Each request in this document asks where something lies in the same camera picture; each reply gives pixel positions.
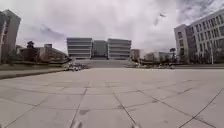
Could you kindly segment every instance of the window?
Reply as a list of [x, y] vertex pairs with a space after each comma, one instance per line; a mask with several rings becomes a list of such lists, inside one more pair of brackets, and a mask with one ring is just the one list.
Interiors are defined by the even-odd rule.
[[217, 24], [220, 25], [219, 17], [216, 17]]
[[219, 30], [218, 30], [218, 28], [216, 28], [215, 31], [216, 31], [217, 37], [219, 37]]
[[204, 28], [204, 30], [206, 30], [205, 22], [203, 22], [202, 24], [203, 24], [203, 28]]
[[206, 40], [208, 39], [207, 32], [205, 32], [205, 39], [206, 39]]
[[199, 34], [198, 34], [198, 41], [201, 41], [201, 40], [200, 40], [200, 35], [199, 35]]
[[223, 17], [219, 15], [219, 18], [220, 18], [221, 24], [223, 24], [224, 23]]
[[197, 32], [199, 32], [198, 25], [196, 25], [196, 30], [197, 30]]
[[208, 25], [208, 21], [206, 20], [206, 25], [207, 25], [207, 28], [209, 29], [209, 25]]
[[180, 40], [179, 43], [180, 43], [180, 46], [181, 46], [181, 47], [184, 46], [184, 42], [183, 42], [183, 40]]
[[182, 37], [183, 37], [183, 35], [182, 35], [181, 32], [178, 32], [177, 34], [178, 34], [178, 37], [179, 37], [179, 38], [182, 38]]
[[201, 52], [203, 51], [203, 49], [202, 49], [202, 44], [200, 44], [200, 51], [201, 51]]
[[216, 26], [215, 18], [212, 19], [214, 26]]
[[203, 33], [201, 33], [201, 40], [204, 41]]
[[209, 42], [207, 42], [207, 48], [211, 49]]
[[212, 37], [215, 38], [214, 29], [212, 30]]
[[205, 51], [205, 49], [206, 49], [206, 48], [205, 48], [205, 43], [203, 43], [203, 48], [204, 48], [204, 51]]
[[208, 31], [208, 38], [211, 39], [211, 31]]
[[212, 21], [211, 20], [209, 20], [209, 25], [212, 28]]
[[202, 31], [201, 24], [199, 24], [200, 31]]
[[220, 34], [221, 36], [224, 36], [224, 26], [219, 28]]

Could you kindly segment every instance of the ground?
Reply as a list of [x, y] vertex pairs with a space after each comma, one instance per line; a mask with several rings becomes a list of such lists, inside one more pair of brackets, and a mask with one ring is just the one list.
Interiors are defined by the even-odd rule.
[[224, 70], [88, 69], [0, 80], [6, 128], [223, 128]]

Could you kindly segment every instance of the tall building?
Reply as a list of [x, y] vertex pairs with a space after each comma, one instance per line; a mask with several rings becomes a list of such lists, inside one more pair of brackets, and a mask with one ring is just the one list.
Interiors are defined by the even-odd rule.
[[21, 18], [10, 10], [3, 11], [3, 14], [7, 17], [1, 51], [2, 60], [5, 61], [8, 54], [16, 48], [16, 38]]
[[140, 58], [140, 49], [131, 49], [131, 59], [137, 61]]
[[218, 61], [224, 57], [224, 9], [174, 29], [180, 61]]
[[91, 59], [92, 38], [67, 38], [68, 56], [73, 59]]
[[109, 59], [130, 59], [131, 40], [108, 39]]
[[93, 57], [107, 57], [107, 42], [104, 40], [94, 40], [92, 48]]
[[2, 45], [3, 45], [3, 36], [5, 35], [7, 16], [0, 12], [0, 64], [2, 60]]

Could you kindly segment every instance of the cloud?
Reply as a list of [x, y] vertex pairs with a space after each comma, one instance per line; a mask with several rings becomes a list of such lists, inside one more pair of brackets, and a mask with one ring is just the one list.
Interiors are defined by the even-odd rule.
[[194, 1], [0, 0], [0, 8], [9, 8], [22, 18], [18, 44], [33, 40], [37, 46], [52, 43], [66, 51], [66, 37], [122, 38], [132, 40], [133, 48], [150, 52], [175, 47], [173, 28], [223, 3]]

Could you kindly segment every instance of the building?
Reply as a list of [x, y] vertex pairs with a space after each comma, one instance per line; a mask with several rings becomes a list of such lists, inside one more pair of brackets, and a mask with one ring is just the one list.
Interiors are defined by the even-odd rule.
[[[61, 52], [52, 47], [52, 44], [45, 44], [44, 47], [34, 47], [37, 50], [37, 56], [35, 57], [36, 61], [44, 61], [44, 62], [64, 62], [67, 59], [67, 55], [64, 52]], [[29, 48], [19, 48], [19, 53], [23, 56], [23, 60], [26, 58], [26, 53]]]
[[91, 59], [92, 38], [67, 38], [68, 56], [73, 59]]
[[107, 42], [104, 40], [94, 40], [92, 48], [92, 57], [107, 57]]
[[174, 29], [178, 60], [212, 63], [224, 59], [224, 9]]
[[7, 16], [0, 12], [0, 64], [2, 60], [2, 45], [3, 45], [3, 37], [5, 35], [5, 28], [6, 28], [6, 21], [7, 21]]
[[147, 53], [144, 56], [145, 60], [152, 61], [152, 62], [170, 61], [171, 58], [172, 58], [172, 53], [166, 53], [166, 52], [151, 52], [151, 53]]
[[2, 40], [1, 60], [6, 61], [8, 54], [16, 48], [16, 38], [21, 18], [10, 10], [2, 12], [7, 18], [5, 19], [4, 35]]
[[131, 59], [133, 61], [138, 61], [140, 58], [140, 49], [131, 49]]
[[130, 40], [108, 39], [107, 43], [109, 59], [130, 59]]

